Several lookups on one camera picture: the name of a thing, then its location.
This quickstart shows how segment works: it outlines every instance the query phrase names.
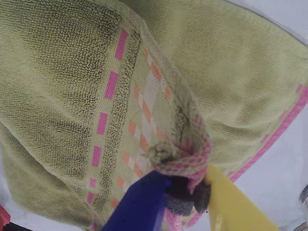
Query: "blue plastic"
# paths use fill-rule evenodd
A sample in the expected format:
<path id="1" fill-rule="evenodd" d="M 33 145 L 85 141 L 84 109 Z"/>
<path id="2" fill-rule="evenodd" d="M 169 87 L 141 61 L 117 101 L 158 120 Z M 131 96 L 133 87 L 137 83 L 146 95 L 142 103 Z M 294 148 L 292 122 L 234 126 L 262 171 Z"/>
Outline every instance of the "blue plastic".
<path id="1" fill-rule="evenodd" d="M 152 171 L 130 186 L 102 231 L 161 231 L 169 176 Z"/>

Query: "red object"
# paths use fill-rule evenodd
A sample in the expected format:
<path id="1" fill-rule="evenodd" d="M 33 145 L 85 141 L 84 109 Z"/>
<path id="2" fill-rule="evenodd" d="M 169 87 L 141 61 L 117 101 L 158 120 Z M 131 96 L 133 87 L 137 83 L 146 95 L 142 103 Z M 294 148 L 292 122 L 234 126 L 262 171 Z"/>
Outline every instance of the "red object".
<path id="1" fill-rule="evenodd" d="M 11 216 L 0 206 L 0 231 L 3 230 L 3 226 L 10 223 Z"/>

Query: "yellow plastic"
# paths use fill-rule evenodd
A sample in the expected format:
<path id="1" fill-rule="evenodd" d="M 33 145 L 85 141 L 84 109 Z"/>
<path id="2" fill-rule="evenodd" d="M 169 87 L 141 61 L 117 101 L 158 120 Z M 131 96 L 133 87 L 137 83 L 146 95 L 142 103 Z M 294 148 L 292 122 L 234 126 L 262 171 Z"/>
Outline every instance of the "yellow plastic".
<path id="1" fill-rule="evenodd" d="M 211 231 L 277 231 L 278 228 L 213 164 L 205 181 L 211 184 L 208 206 Z"/>

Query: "green towel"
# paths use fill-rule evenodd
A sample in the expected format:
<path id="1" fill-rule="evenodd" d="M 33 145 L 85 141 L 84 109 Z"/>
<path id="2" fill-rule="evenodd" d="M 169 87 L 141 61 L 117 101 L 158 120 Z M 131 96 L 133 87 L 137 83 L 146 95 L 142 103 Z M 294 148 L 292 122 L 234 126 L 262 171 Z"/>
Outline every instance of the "green towel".
<path id="1" fill-rule="evenodd" d="M 308 97 L 307 48 L 271 22 L 220 0 L 124 2 L 153 37 L 115 0 L 0 2 L 0 137 L 12 197 L 87 230 L 100 230 L 150 171 L 145 156 L 163 171 L 171 154 L 179 168 L 166 172 L 176 174 L 184 150 L 209 154 L 199 115 L 211 161 L 235 179 Z M 183 172 L 203 170 L 203 160 Z M 194 215 L 167 217 L 164 229 L 190 226 Z"/>

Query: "terry cloth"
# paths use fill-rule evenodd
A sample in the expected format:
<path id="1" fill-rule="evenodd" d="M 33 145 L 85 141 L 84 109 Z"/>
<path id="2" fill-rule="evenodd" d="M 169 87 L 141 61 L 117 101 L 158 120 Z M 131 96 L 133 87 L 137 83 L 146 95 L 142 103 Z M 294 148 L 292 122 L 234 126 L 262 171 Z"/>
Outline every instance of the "terry cloth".
<path id="1" fill-rule="evenodd" d="M 236 181 L 307 104 L 307 45 L 223 0 L 121 1 L 190 86 L 212 138 L 211 162 Z"/>
<path id="2" fill-rule="evenodd" d="M 145 156 L 169 172 L 168 163 L 204 148 L 199 166 L 183 166 L 204 174 L 207 123 L 211 161 L 235 180 L 307 102 L 307 48 L 266 19 L 219 0 L 126 4 L 150 33 L 115 0 L 0 2 L 0 137 L 11 194 L 85 230 L 100 230 L 150 171 Z M 161 147 L 167 155 L 153 152 Z M 185 222 L 166 215 L 165 230 L 196 221 L 195 212 Z"/>
<path id="3" fill-rule="evenodd" d="M 0 9 L 0 137 L 21 207 L 100 230 L 150 171 L 147 153 L 194 189 L 209 135 L 191 90 L 132 10 L 108 0 L 5 0 Z M 169 216 L 166 229 L 182 227 Z"/>

